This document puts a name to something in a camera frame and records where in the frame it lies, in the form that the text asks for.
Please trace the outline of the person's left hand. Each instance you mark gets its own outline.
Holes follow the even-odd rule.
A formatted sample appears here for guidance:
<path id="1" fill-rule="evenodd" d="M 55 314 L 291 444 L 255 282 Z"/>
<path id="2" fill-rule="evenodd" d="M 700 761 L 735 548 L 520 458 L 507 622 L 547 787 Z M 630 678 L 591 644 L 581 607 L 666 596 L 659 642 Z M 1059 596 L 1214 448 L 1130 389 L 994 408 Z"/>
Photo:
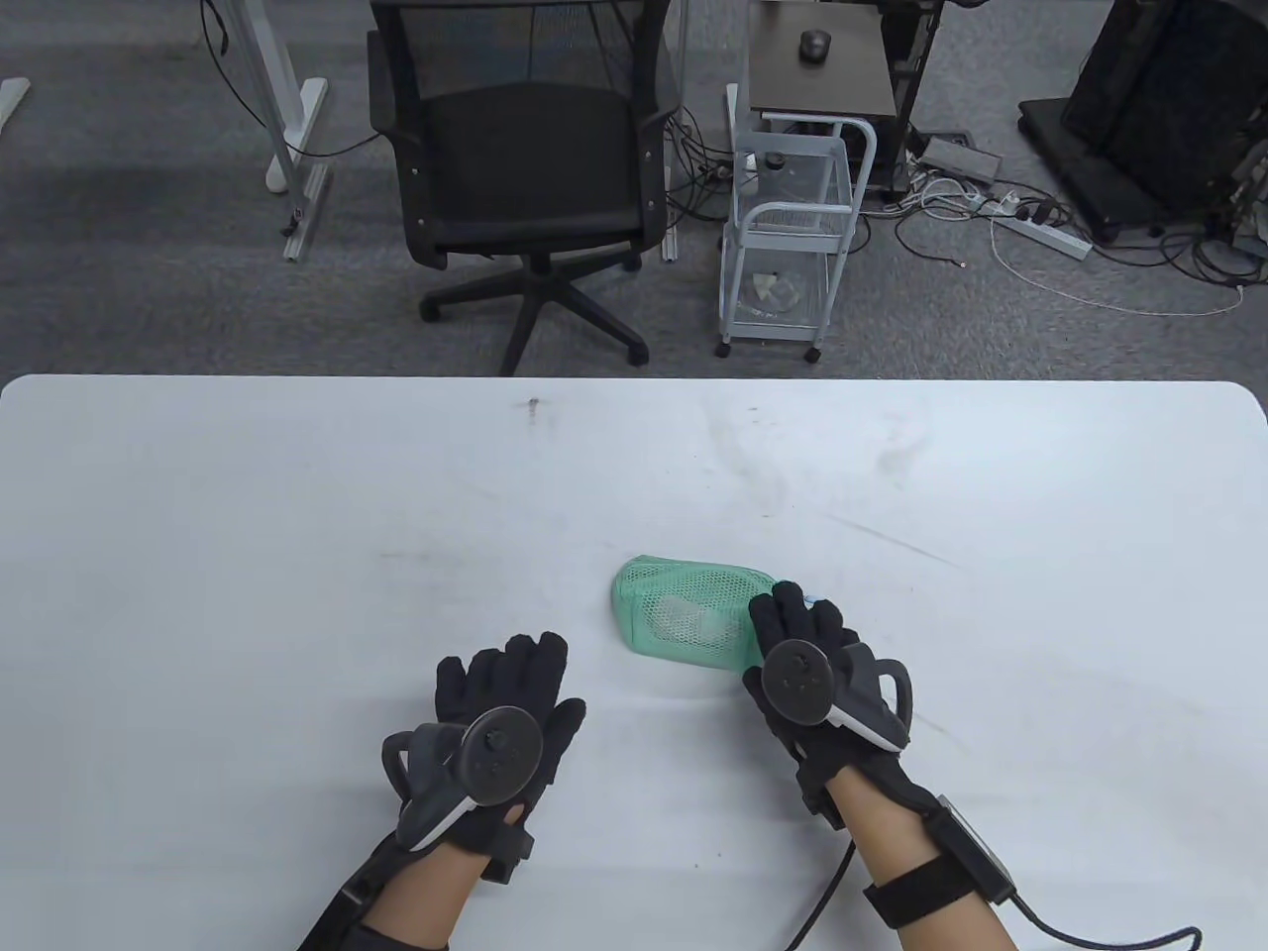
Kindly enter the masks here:
<path id="1" fill-rule="evenodd" d="M 495 708 L 515 706 L 533 715 L 543 734 L 539 765 L 521 792 L 506 804 L 476 806 L 441 837 L 445 844 L 487 858 L 481 874 L 486 883 L 508 884 L 516 866 L 530 857 L 534 838 L 526 820 L 555 784 L 560 761 L 587 715 L 583 700 L 560 697 L 567 664 L 568 643 L 553 631 L 538 638 L 519 634 L 500 649 L 481 649 L 469 662 L 450 656 L 437 664 L 437 721 L 468 727 Z"/>

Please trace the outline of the person's right hand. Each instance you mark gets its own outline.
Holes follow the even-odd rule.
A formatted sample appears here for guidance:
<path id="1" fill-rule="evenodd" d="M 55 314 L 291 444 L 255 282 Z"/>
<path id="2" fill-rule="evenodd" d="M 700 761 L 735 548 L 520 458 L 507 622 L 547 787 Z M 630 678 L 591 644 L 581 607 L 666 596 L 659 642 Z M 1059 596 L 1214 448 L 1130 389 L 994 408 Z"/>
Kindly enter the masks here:
<path id="1" fill-rule="evenodd" d="M 742 683 L 792 756 L 806 810 L 844 828 L 827 787 L 855 767 L 896 805 L 921 817 L 936 812 L 937 798 L 899 760 L 914 711 L 905 664 L 876 657 L 829 598 L 809 602 L 796 583 L 773 585 L 748 611 L 762 662 Z"/>

